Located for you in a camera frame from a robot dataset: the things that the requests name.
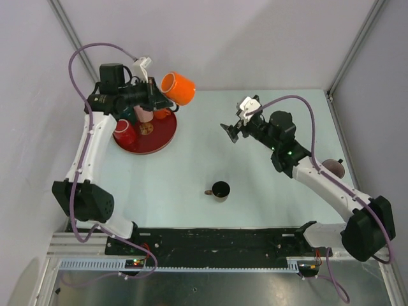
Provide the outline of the large orange mug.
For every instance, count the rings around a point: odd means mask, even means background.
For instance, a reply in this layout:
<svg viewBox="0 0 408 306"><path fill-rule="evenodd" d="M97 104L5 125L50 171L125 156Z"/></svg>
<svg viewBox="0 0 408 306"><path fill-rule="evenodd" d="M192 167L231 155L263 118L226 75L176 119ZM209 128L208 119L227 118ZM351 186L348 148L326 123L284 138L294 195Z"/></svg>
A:
<svg viewBox="0 0 408 306"><path fill-rule="evenodd" d="M162 79L161 92L177 105L186 106L193 100L196 86L190 79L171 71Z"/></svg>

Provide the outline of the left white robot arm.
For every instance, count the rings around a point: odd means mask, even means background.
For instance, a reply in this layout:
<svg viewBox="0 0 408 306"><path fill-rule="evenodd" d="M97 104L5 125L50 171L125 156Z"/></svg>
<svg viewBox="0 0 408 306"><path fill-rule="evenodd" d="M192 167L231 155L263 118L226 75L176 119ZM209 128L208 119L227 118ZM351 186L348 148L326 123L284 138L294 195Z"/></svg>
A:
<svg viewBox="0 0 408 306"><path fill-rule="evenodd" d="M117 121L139 106L156 111L173 106L147 74L150 58L136 60L131 68L122 64L102 64L100 81L85 99L84 129L73 164L66 178L55 181L52 194L72 221L91 222L120 237L119 247L127 254L141 248L141 238L133 233L133 222L124 217L112 194L98 185L101 165Z"/></svg>

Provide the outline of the mauve pink mug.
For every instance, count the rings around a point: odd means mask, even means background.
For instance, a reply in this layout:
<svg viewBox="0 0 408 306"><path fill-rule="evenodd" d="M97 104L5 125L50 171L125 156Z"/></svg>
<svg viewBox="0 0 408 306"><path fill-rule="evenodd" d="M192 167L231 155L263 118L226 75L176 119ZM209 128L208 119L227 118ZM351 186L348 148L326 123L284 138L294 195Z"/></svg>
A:
<svg viewBox="0 0 408 306"><path fill-rule="evenodd" d="M327 159L325 161L322 162L322 165L329 170L330 172L332 172L335 176L337 176L338 178L342 179L344 178L346 171L345 168L343 166L343 160L342 159Z"/></svg>

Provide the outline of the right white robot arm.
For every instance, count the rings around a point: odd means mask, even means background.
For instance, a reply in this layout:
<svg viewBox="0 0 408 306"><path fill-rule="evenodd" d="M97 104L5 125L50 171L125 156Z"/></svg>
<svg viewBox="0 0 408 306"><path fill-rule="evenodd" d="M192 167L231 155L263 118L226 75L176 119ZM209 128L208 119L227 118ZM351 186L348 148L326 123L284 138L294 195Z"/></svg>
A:
<svg viewBox="0 0 408 306"><path fill-rule="evenodd" d="M354 259L366 261L395 237L391 205L382 196L373 198L351 188L313 160L295 139L296 126L288 112L276 111L269 120L256 114L249 122L221 126L232 142L251 136L272 151L272 164L280 173L307 186L343 219L342 224L312 222L295 238L299 254L310 255L320 247L346 250Z"/></svg>

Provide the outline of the brown speckled mug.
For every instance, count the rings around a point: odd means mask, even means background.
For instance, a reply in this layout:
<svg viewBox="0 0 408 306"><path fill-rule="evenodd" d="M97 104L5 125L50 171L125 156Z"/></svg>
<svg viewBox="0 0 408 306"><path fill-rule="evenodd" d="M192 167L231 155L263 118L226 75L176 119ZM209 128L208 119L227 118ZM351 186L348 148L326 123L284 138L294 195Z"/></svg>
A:
<svg viewBox="0 0 408 306"><path fill-rule="evenodd" d="M230 195L231 187L225 181L215 182L212 187L204 192L207 196L212 196L215 201L222 203Z"/></svg>

